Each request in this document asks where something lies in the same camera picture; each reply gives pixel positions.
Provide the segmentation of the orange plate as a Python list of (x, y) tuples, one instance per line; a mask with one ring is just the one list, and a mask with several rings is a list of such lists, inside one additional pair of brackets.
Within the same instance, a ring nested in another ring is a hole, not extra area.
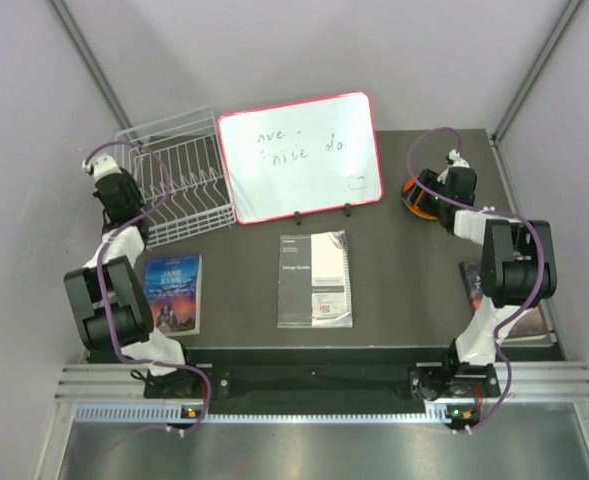
[(438, 195), (442, 185), (437, 180), (422, 181), (434, 194), (429, 194), (421, 189), (414, 179), (409, 179), (403, 186), (401, 198), (404, 205), (416, 216), (429, 221), (438, 219), (439, 199)]

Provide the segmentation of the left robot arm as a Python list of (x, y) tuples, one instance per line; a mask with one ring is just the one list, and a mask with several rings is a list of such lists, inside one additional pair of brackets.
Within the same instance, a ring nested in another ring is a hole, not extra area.
[(199, 370), (186, 363), (180, 343), (154, 326), (151, 307), (137, 280), (134, 266), (147, 246), (145, 219), (128, 222), (145, 211), (142, 194), (125, 169), (92, 167), (93, 192), (103, 205), (101, 243), (82, 267), (68, 272), (64, 288), (83, 345), (90, 351), (118, 347), (133, 361), (147, 361), (155, 377), (179, 396), (200, 387)]

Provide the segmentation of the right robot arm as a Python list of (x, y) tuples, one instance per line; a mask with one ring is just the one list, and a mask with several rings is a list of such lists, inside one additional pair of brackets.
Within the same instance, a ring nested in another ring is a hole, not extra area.
[(403, 202), (417, 216), (482, 247), (480, 303), (434, 378), (455, 396), (490, 382), (510, 331), (541, 300), (553, 296), (558, 284), (550, 224), (475, 207), (476, 185), (471, 167), (453, 163), (440, 174), (423, 170), (402, 190)]

